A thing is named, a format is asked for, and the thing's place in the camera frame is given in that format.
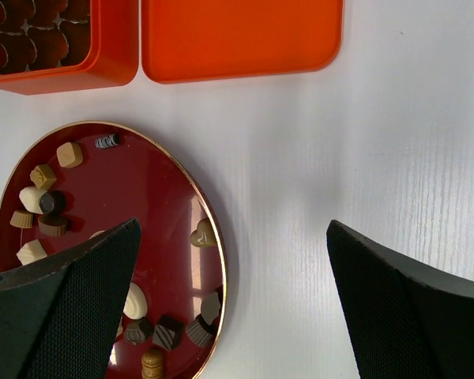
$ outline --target plate rim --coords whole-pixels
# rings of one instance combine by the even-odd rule
[[[216,242],[218,246],[218,252],[220,254],[220,261],[221,261],[221,268],[222,268],[222,276],[223,276],[223,301],[221,305],[221,315],[220,315],[220,324],[218,325],[218,330],[216,332],[216,336],[214,339],[214,344],[213,347],[211,348],[211,351],[207,355],[207,358],[205,359],[204,363],[200,367],[200,369],[196,372],[195,375],[193,375],[192,379],[197,379],[200,377],[202,372],[204,371],[205,367],[209,364],[211,358],[213,357],[213,354],[216,350],[216,347],[219,343],[220,340],[220,335],[221,331],[223,329],[223,324],[224,324],[224,318],[226,315],[226,310],[227,310],[227,296],[228,296],[228,267],[227,267],[227,258],[226,258],[226,249],[224,246],[224,241],[221,236],[221,230],[220,230],[220,225],[217,222],[216,217],[214,216],[214,211],[211,208],[209,201],[207,200],[204,192],[201,190],[200,186],[198,183],[195,181],[195,179],[191,176],[191,174],[188,172],[186,168],[166,149],[164,148],[161,144],[159,144],[157,141],[153,140],[152,138],[144,135],[143,133],[140,133],[136,131],[133,128],[130,128],[129,126],[125,126],[123,124],[119,124],[117,122],[109,122],[109,121],[101,121],[101,120],[86,120],[86,121],[78,121],[78,122],[71,122],[69,124],[65,124],[63,126],[59,126],[58,128],[53,129],[51,132],[45,133],[41,138],[39,138],[37,141],[35,141],[21,156],[21,158],[16,162],[16,165],[12,169],[9,178],[7,179],[7,182],[3,188],[2,191],[2,196],[0,197],[0,211],[2,210],[2,202],[4,199],[4,196],[6,194],[7,187],[9,187],[10,181],[12,180],[14,174],[16,174],[17,167],[19,164],[23,161],[23,159],[27,156],[27,154],[30,153],[31,150],[34,149],[40,143],[42,140],[45,138],[49,137],[51,134],[57,133],[61,130],[75,127],[75,126],[82,126],[85,124],[101,124],[101,125],[107,125],[107,126],[114,126],[115,128],[118,129],[124,129],[128,132],[131,132],[141,138],[144,138],[148,143],[152,144],[156,148],[158,148],[168,159],[170,159],[175,166],[181,170],[181,172],[184,174],[184,176],[188,179],[190,182],[190,185],[194,189],[195,193],[197,194],[198,200],[201,202],[201,206],[205,211],[205,214],[211,221],[211,225],[213,226],[214,230],[214,235],[216,236]]]

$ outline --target round tray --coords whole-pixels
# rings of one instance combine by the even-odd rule
[[[95,140],[117,133],[120,145],[97,149]],[[61,168],[56,148],[76,141],[84,162],[75,168]],[[18,194],[32,186],[30,171],[49,163],[58,180],[50,190],[66,195],[62,214],[70,230],[62,237],[42,235],[35,222],[31,229],[9,225],[13,212],[22,209]],[[147,318],[154,325],[168,314],[188,325],[199,313],[201,300],[214,291],[222,295],[220,316],[214,321],[217,334],[206,347],[197,347],[186,336],[173,351],[164,352],[165,378],[198,377],[216,347],[224,318],[227,273],[224,245],[209,203],[182,166],[161,146],[147,137],[110,122],[78,122],[63,126],[37,141],[16,165],[0,204],[0,272],[21,266],[17,251],[38,238],[47,254],[81,243],[97,232],[137,217],[142,241],[132,281],[145,293]],[[197,248],[190,234],[198,222],[209,218],[217,246]],[[130,320],[123,316],[126,328]],[[106,378],[141,377],[141,356],[152,339],[136,346],[120,335],[109,359]]]

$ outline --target orange lid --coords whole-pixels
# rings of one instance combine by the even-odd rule
[[[337,55],[342,0],[144,0],[142,65],[167,83],[320,69]]]

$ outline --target gold rim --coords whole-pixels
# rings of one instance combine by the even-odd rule
[[[17,166],[26,157],[26,155],[39,142],[41,142],[44,138],[50,136],[51,134],[57,133],[58,131],[66,129],[66,128],[70,128],[70,127],[78,126],[78,125],[84,125],[84,124],[102,124],[102,125],[109,125],[109,126],[114,126],[116,128],[124,129],[124,130],[127,130],[127,131],[129,131],[133,134],[136,134],[139,137],[144,138],[145,140],[147,140],[147,142],[149,142],[150,144],[152,144],[153,146],[158,148],[163,154],[165,154],[168,157],[168,159],[170,159],[172,162],[174,162],[175,166],[177,166],[178,169],[181,170],[181,172],[184,174],[184,176],[186,176],[186,178],[190,182],[191,186],[194,188],[195,193],[197,194],[198,200],[200,201],[202,208],[204,209],[205,213],[207,214],[208,218],[211,221],[211,224],[212,224],[213,229],[215,231],[214,234],[216,236],[218,250],[220,252],[220,260],[221,260],[221,268],[222,268],[221,271],[222,271],[222,275],[223,275],[223,304],[221,306],[220,326],[218,327],[216,337],[214,339],[213,347],[211,348],[211,351],[209,352],[209,355],[207,356],[207,359],[205,360],[204,364],[201,366],[199,371],[193,376],[193,379],[197,379],[198,377],[200,377],[202,371],[204,371],[205,367],[207,366],[207,364],[209,363],[211,357],[213,356],[214,351],[216,350],[216,346],[218,344],[218,340],[220,339],[221,329],[223,328],[224,316],[226,314],[226,309],[227,309],[227,294],[228,294],[227,259],[226,259],[226,253],[225,253],[223,239],[221,238],[220,226],[218,225],[216,217],[213,215],[213,211],[212,211],[211,207],[209,206],[209,202],[206,200],[204,193],[200,189],[197,182],[195,182],[195,180],[191,177],[190,173],[182,166],[182,164],[174,156],[172,156],[172,154],[170,152],[167,151],[166,148],[164,148],[158,142],[156,142],[156,141],[152,140],[151,138],[145,136],[144,134],[139,133],[138,131],[136,131],[132,128],[129,128],[128,126],[124,126],[124,125],[121,125],[121,124],[118,124],[118,123],[115,123],[115,122],[88,120],[88,121],[81,121],[81,122],[72,122],[70,124],[60,126],[59,128],[54,129],[54,130],[52,130],[51,132],[49,132],[47,134],[44,134],[39,140],[37,140],[32,146],[30,146],[30,148],[17,161],[16,166],[12,170],[12,172],[9,176],[9,179],[7,180],[6,186],[5,186],[5,188],[2,192],[2,198],[0,199],[0,210],[2,209],[3,197],[6,193],[6,189],[9,186],[10,181],[11,181],[14,173],[16,172]]]

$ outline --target table surface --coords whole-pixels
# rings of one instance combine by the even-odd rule
[[[155,138],[213,204],[230,303],[203,379],[358,377],[331,219],[474,280],[474,2],[347,0],[340,53],[315,73],[0,91],[0,197],[32,143],[84,119]]]

